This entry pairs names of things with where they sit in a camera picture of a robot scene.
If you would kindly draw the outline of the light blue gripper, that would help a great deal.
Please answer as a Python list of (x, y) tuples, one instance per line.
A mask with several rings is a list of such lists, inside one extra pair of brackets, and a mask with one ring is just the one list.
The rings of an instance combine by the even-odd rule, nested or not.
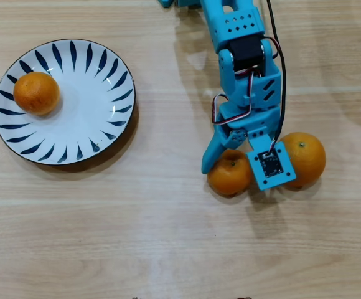
[(237, 149), (247, 139), (249, 132), (275, 131), (280, 118), (280, 107), (269, 110), (253, 109), (244, 118), (224, 125), (214, 125), (213, 137), (202, 157), (201, 171), (208, 174), (227, 149)]

